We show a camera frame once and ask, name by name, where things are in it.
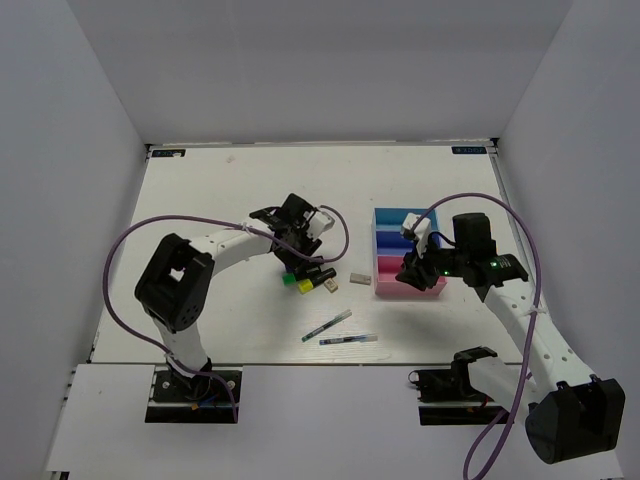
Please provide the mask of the green cap highlighter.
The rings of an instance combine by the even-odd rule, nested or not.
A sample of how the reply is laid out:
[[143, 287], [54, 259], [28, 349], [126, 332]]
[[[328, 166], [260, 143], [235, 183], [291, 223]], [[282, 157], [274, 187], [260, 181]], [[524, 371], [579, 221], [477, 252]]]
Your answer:
[[282, 282], [285, 286], [296, 284], [303, 280], [310, 279], [314, 277], [321, 271], [319, 266], [310, 267], [304, 270], [291, 270], [287, 269], [286, 272], [282, 275]]

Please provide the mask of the yellow cap highlighter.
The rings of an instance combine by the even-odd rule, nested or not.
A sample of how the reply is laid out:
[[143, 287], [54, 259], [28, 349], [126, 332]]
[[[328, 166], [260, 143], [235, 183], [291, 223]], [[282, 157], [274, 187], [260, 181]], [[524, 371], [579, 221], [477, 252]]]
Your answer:
[[323, 284], [327, 280], [335, 278], [337, 272], [334, 268], [329, 268], [322, 271], [312, 273], [307, 278], [298, 282], [298, 291], [301, 294], [306, 294], [315, 289], [318, 285]]

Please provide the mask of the green gel pen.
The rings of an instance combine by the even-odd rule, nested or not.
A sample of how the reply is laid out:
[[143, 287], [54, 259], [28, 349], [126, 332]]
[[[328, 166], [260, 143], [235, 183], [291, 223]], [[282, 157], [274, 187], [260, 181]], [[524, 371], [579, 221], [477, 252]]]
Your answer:
[[353, 314], [353, 312], [350, 309], [347, 309], [347, 310], [339, 313], [338, 315], [336, 315], [331, 320], [327, 321], [326, 323], [322, 324], [321, 326], [317, 327], [316, 329], [314, 329], [311, 332], [309, 332], [309, 333], [305, 334], [304, 336], [302, 336], [301, 337], [301, 341], [302, 342], [307, 342], [307, 341], [311, 340], [312, 338], [316, 337], [317, 335], [321, 334], [322, 332], [332, 328], [333, 326], [341, 323], [345, 319], [351, 317], [352, 314]]

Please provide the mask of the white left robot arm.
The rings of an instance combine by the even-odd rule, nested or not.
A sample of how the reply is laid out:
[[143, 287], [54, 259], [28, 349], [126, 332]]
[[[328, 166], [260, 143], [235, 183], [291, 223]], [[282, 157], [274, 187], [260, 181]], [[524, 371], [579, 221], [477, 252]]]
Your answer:
[[197, 239], [166, 235], [141, 275], [134, 296], [158, 328], [169, 350], [168, 364], [178, 373], [177, 387], [199, 399], [211, 387], [211, 362], [196, 321], [214, 276], [252, 257], [273, 254], [291, 271], [315, 263], [320, 236], [334, 218], [290, 194], [276, 208], [254, 211], [243, 222]]

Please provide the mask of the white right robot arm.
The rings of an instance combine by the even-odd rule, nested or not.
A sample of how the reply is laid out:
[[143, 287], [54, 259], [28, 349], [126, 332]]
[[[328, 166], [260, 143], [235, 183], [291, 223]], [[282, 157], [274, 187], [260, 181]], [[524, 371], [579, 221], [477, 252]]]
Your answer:
[[516, 410], [529, 443], [547, 464], [614, 449], [625, 393], [614, 379], [601, 379], [571, 349], [548, 313], [534, 304], [535, 287], [519, 260], [500, 255], [483, 213], [453, 219], [454, 238], [440, 247], [429, 219], [406, 215], [402, 236], [412, 249], [397, 281], [417, 290], [444, 278], [460, 278], [498, 318], [526, 362], [517, 373], [489, 347], [455, 353], [446, 370], [417, 371], [411, 381], [426, 403], [487, 398]]

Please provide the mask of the grey wrapped eraser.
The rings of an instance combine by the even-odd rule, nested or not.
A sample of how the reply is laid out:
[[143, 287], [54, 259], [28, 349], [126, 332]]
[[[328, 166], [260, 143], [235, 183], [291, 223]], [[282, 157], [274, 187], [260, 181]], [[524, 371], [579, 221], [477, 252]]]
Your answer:
[[370, 285], [371, 284], [371, 277], [368, 275], [363, 275], [363, 274], [358, 274], [358, 273], [351, 273], [350, 274], [350, 282], [353, 284], [359, 284], [359, 285]]

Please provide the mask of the small beige eraser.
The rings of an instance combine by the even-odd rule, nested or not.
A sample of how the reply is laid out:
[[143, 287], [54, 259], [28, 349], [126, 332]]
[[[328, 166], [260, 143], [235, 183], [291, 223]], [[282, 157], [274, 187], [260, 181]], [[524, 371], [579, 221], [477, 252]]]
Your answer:
[[329, 280], [325, 281], [324, 282], [324, 286], [331, 293], [334, 293], [335, 291], [338, 290], [338, 285], [333, 279], [329, 279]]

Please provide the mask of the blue gel pen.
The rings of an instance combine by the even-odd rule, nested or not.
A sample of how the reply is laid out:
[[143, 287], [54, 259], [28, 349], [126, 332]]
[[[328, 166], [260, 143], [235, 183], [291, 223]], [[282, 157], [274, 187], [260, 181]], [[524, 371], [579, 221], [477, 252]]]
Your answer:
[[378, 336], [376, 334], [363, 334], [363, 335], [352, 335], [352, 336], [322, 339], [319, 341], [319, 345], [328, 346], [328, 345], [340, 345], [340, 344], [346, 344], [346, 343], [367, 343], [367, 342], [376, 342], [377, 340], [378, 340]]

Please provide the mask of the right corner label sticker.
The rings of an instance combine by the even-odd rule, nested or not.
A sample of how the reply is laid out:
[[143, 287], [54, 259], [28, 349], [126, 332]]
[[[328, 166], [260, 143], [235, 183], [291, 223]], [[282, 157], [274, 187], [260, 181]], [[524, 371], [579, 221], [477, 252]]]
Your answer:
[[485, 146], [456, 145], [451, 147], [454, 155], [486, 155]]

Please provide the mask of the corner label sticker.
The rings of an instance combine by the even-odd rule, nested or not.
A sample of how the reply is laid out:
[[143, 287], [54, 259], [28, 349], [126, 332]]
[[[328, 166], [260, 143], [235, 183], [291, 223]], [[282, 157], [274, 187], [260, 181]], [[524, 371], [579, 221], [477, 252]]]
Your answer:
[[155, 149], [151, 152], [152, 158], [181, 158], [185, 155], [185, 149]]
[[486, 155], [485, 146], [456, 145], [451, 147], [454, 155]]

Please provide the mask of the left corner label sticker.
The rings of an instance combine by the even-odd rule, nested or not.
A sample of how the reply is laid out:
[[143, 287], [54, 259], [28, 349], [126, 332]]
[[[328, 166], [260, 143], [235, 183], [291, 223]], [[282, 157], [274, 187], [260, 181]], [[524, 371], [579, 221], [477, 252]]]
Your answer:
[[181, 158], [185, 155], [185, 149], [155, 149], [151, 152], [152, 158]]

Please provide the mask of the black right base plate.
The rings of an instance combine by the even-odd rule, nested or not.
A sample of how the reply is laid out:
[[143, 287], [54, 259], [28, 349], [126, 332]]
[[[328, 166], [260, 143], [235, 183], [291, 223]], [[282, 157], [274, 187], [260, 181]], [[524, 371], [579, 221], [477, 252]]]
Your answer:
[[421, 426], [484, 426], [504, 410], [485, 394], [462, 393], [449, 369], [413, 370]]

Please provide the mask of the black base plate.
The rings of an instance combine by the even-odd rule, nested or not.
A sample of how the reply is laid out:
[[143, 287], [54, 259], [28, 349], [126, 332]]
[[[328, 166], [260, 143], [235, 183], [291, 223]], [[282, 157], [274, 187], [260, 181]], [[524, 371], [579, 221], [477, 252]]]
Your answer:
[[484, 426], [504, 410], [485, 394], [462, 393], [449, 369], [413, 370], [421, 426]]
[[147, 424], [234, 424], [225, 387], [217, 380], [197, 376], [183, 381], [168, 367], [152, 377], [146, 406]]

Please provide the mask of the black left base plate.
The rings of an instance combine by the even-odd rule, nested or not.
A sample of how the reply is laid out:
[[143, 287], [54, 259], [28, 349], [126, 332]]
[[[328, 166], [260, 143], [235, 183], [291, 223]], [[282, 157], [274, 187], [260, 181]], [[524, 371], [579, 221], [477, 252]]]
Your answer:
[[147, 424], [234, 424], [225, 387], [217, 380], [197, 376], [183, 381], [168, 367], [152, 377], [146, 406]]

